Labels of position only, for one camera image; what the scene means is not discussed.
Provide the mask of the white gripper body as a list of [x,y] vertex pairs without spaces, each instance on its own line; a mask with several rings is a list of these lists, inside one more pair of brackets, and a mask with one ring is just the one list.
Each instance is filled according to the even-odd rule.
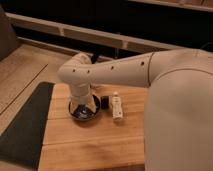
[[70,112],[73,113],[79,105],[85,105],[92,112],[96,111],[96,105],[89,84],[70,85]]

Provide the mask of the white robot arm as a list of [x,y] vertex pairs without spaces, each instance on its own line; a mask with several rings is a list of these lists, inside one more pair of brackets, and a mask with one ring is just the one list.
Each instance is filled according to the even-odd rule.
[[58,75],[80,104],[92,83],[146,87],[145,170],[213,171],[212,52],[186,48],[98,64],[80,53]]

